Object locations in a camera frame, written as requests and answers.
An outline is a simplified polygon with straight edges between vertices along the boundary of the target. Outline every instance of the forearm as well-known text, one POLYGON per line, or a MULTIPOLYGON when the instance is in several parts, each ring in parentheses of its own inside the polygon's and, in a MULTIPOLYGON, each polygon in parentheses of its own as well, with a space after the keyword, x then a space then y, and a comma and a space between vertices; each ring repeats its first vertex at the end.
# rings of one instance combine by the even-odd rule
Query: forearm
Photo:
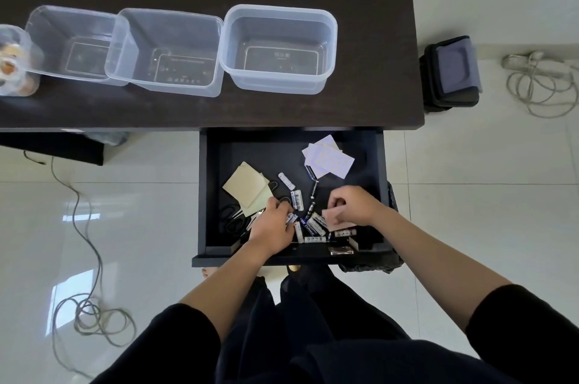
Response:
POLYGON ((223 341, 268 256, 256 242, 245 243, 219 270, 180 302, 203 312, 223 341))
POLYGON ((372 224, 384 235, 438 304, 464 330, 474 310, 506 278, 384 207, 372 224))

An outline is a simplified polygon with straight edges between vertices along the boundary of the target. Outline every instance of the clear plastic container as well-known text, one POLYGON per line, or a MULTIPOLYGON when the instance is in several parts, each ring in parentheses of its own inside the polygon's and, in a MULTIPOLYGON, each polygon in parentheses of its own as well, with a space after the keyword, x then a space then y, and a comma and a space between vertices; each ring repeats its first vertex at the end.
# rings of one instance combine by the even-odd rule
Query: clear plastic container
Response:
POLYGON ((153 91, 216 97, 219 17, 152 9, 123 9, 116 18, 105 71, 153 91))
MULTIPOLYGON (((28 73, 33 44, 20 27, 0 25, 0 95, 25 97, 38 89, 39 75, 28 73)), ((42 54, 34 50, 36 59, 42 54)))
POLYGON ((337 22, 325 10, 237 5, 225 15, 219 60, 245 90, 317 94, 336 45, 337 22))
POLYGON ((30 14, 26 32, 44 59, 30 71, 58 78, 123 86, 109 78, 105 60, 116 15, 93 10, 41 6, 30 14))

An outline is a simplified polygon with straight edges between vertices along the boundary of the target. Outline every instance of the hand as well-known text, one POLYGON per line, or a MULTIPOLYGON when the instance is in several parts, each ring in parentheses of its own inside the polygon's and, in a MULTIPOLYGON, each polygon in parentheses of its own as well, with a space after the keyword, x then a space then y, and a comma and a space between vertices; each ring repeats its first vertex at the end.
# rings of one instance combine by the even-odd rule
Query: hand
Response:
POLYGON ((271 197, 265 211, 251 225, 249 243, 263 250, 266 260, 291 243, 295 231, 293 222, 286 226, 290 212, 293 212, 293 207, 287 201, 280 203, 271 197))
POLYGON ((387 207, 360 186, 343 186, 329 194, 328 209, 332 208, 339 212, 336 216, 339 221, 373 225, 387 207))

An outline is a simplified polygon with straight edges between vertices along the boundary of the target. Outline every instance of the drawer front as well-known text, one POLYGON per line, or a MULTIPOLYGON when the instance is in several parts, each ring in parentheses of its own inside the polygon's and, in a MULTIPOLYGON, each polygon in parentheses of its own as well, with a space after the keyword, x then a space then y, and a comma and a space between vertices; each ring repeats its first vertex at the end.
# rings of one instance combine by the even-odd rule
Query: drawer front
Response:
MULTIPOLYGON (((290 195, 288 188, 277 177, 283 172, 302 191, 307 209, 312 181, 304 168, 302 150, 307 148, 309 143, 315 143, 328 134, 332 134, 340 149, 355 161, 345 179, 333 174, 320 178, 315 196, 315 211, 321 213, 322 209, 327 207, 329 194, 333 189, 348 184, 362 186, 382 203, 394 206, 395 203, 389 201, 388 195, 382 131, 206 129, 200 132, 199 136, 199 248, 192 265, 219 266, 242 244, 238 237, 228 232, 220 218, 220 211, 227 205, 238 205, 235 199, 222 189, 237 166, 246 161, 270 181, 277 181, 279 186, 273 190, 273 194, 278 198, 290 195)), ((330 255, 329 247, 336 244, 293 242, 287 249, 271 257, 266 264, 380 265, 384 252, 391 249, 387 241, 371 227, 358 227, 357 239, 361 241, 360 247, 380 251, 330 255)))

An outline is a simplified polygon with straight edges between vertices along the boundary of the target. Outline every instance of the gray cable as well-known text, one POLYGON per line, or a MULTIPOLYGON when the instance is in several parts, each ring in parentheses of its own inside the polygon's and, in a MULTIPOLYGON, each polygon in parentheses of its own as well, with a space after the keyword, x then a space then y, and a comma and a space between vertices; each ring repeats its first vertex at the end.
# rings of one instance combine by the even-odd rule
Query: gray cable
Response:
MULTIPOLYGON (((27 156, 26 151, 24 151, 24 156, 28 160, 34 161, 35 163, 45 164, 45 163, 41 163, 41 162, 32 160, 30 157, 27 156)), ((74 208, 72 209, 72 226, 74 227, 76 233, 78 233, 78 235, 93 250, 94 255, 97 258, 97 276, 94 279, 94 283, 93 283, 93 286, 90 290, 90 293, 79 293, 79 294, 75 294, 75 295, 72 295, 70 297, 67 297, 66 299, 61 300, 54 308, 54 312, 52 315, 52 321, 50 323, 50 325, 51 325, 51 338, 52 338, 52 351, 54 354, 54 358, 56 358, 56 361, 63 368, 65 368, 69 372, 78 373, 79 375, 82 375, 83 377, 85 377, 87 379, 93 379, 94 377, 90 376, 88 373, 80 371, 80 370, 76 369, 75 367, 66 365, 56 349, 57 341, 62 343, 62 339, 59 337, 58 332, 57 332, 56 317, 59 314, 60 309, 64 306, 64 304, 67 302, 74 302, 75 303, 76 310, 75 310, 75 317, 74 317, 74 323, 73 323, 73 328, 74 328, 75 332, 77 332, 78 334, 83 335, 83 336, 100 335, 102 337, 105 337, 106 341, 109 344, 111 344, 112 346, 118 347, 118 348, 122 348, 123 346, 126 346, 127 344, 129 344, 130 342, 132 342, 134 340, 134 338, 137 335, 137 325, 135 324, 131 314, 127 310, 119 308, 119 307, 112 308, 112 309, 104 309, 103 307, 101 307, 98 304, 98 298, 94 296, 94 292, 95 292, 98 284, 101 285, 101 291, 103 289, 103 258, 101 257, 100 253, 98 252, 98 250, 96 249, 94 244, 91 242, 89 235, 88 235, 88 232, 87 232, 88 227, 89 227, 89 222, 90 222, 90 215, 89 215, 89 218, 87 219, 87 225, 85 228, 85 233, 83 234, 80 231, 80 229, 78 228, 78 226, 76 225, 76 210, 78 208, 79 203, 81 202, 81 193, 78 190, 76 190, 75 188, 73 188, 71 185, 62 182, 62 180, 60 180, 56 176, 56 174, 54 173, 54 157, 52 157, 50 160, 50 172, 52 173, 52 176, 54 177, 54 179, 57 182, 59 182, 60 184, 62 184, 63 186, 72 190, 75 193, 76 202, 75 202, 74 208), (123 320, 124 320, 123 326, 119 330, 109 331, 107 329, 107 326, 108 326, 108 323, 110 321, 111 316, 114 315, 115 313, 118 313, 123 317, 123 320), (83 315, 90 316, 92 319, 94 319, 94 321, 91 324, 83 322, 81 319, 81 317, 83 315), (129 327, 133 328, 133 336, 131 337, 131 339, 127 343, 117 344, 117 343, 112 341, 112 339, 111 339, 112 335, 120 334, 121 332, 123 332, 125 329, 127 329, 129 327)))
MULTIPOLYGON (((511 73, 509 75, 509 77, 507 78, 507 90, 508 90, 508 92, 515 99, 517 99, 519 102, 524 103, 525 106, 527 107, 527 111, 535 117, 540 117, 542 119, 556 119, 557 117, 563 117, 563 116, 569 114, 572 110, 575 109, 575 107, 579 103, 579 87, 577 87, 577 82, 575 82, 573 74, 571 73, 570 77, 568 79, 568 82, 569 82, 568 87, 560 89, 559 87, 557 87, 557 80, 565 80, 565 79, 554 78, 553 76, 549 75, 547 72, 538 71, 539 70, 538 65, 541 61, 556 61, 556 62, 561 62, 562 64, 565 64, 565 60, 560 59, 560 58, 556 58, 553 56, 540 57, 537 59, 537 58, 534 58, 534 53, 536 53, 536 52, 529 54, 529 56, 527 58, 529 71, 526 71, 526 72, 517 71, 517 72, 511 73), (513 78, 517 78, 515 80, 514 88, 512 87, 513 78), (528 85, 528 87, 521 89, 521 81, 525 78, 528 78, 529 85, 528 85), (546 85, 545 83, 541 82, 539 80, 539 78, 549 79, 552 83, 552 86, 546 85), (539 84, 541 87, 545 88, 546 90, 550 91, 551 95, 549 97, 547 97, 546 99, 543 99, 541 101, 534 101, 533 100, 533 94, 535 91, 535 84, 536 83, 539 84), (550 102, 549 103, 549 100, 551 100, 551 98, 553 98, 555 95, 557 95, 559 93, 564 93, 565 91, 569 91, 571 89, 575 92, 575 100, 574 101, 556 102, 556 103, 550 102), (533 111, 532 108, 534 106, 543 106, 543 107, 546 107, 546 106, 568 106, 568 108, 560 114, 555 114, 553 116, 544 116, 544 115, 537 114, 535 111, 533 111)), ((574 70, 579 71, 579 68, 577 68, 573 65, 568 65, 568 66, 574 70)))

